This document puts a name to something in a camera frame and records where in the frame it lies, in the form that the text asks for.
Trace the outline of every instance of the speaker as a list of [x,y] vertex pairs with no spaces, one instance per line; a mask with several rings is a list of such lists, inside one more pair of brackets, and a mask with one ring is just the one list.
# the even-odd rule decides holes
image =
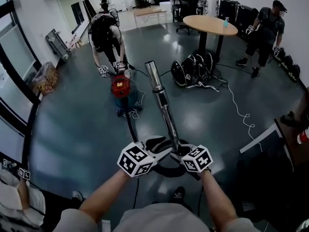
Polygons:
[[229,17],[229,23],[235,24],[239,2],[231,0],[220,0],[218,18],[225,20]]
[[254,20],[259,14],[257,9],[253,9],[244,5],[238,6],[238,14],[235,26],[238,29],[239,34],[245,34],[249,25],[253,25]]

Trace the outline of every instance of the shoe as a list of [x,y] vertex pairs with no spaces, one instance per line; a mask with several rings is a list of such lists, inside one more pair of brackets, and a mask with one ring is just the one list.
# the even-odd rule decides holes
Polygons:
[[80,202],[84,201],[82,194],[78,191],[73,191],[72,197],[78,199]]
[[174,194],[172,196],[172,200],[183,200],[184,198],[184,195],[185,195],[185,190],[184,190],[184,187],[178,187],[175,191],[174,191]]
[[239,66],[246,66],[247,65],[247,59],[246,58],[243,58],[241,60],[238,60],[236,61],[236,64],[239,65]]
[[253,73],[252,73],[252,75],[251,75],[251,78],[253,78],[253,79],[255,79],[255,78],[257,78],[258,76],[260,76],[259,75],[259,68],[257,68],[257,67],[255,67],[255,68],[253,68]]

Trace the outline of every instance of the bottle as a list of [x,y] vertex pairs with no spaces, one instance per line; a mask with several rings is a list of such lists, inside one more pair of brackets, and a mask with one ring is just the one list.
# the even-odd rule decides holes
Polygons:
[[228,26],[228,20],[229,20],[229,17],[226,17],[226,18],[225,18],[225,21],[224,21],[224,23],[223,23],[223,27],[227,28],[227,26]]
[[309,127],[297,136],[297,142],[301,145],[309,140]]

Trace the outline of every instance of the metal pole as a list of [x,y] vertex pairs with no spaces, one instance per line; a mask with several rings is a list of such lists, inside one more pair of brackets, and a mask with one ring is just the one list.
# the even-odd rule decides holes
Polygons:
[[173,119],[172,112],[169,107],[169,99],[165,92],[165,88],[162,85],[158,70],[156,68],[154,61],[149,61],[145,63],[146,71],[149,76],[150,84],[153,88],[153,94],[162,112],[162,116],[165,122],[165,125],[169,132],[169,138],[172,142],[174,152],[178,152],[180,146],[179,137],[177,134],[175,122]]

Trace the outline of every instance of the shorts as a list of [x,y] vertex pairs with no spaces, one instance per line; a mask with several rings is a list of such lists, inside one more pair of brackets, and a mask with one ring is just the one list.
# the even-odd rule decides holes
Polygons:
[[259,39],[251,40],[248,44],[246,54],[248,54],[249,56],[253,56],[253,54],[258,48],[260,50],[258,63],[261,67],[264,67],[267,63],[269,55],[272,53],[272,47],[272,44],[263,42]]

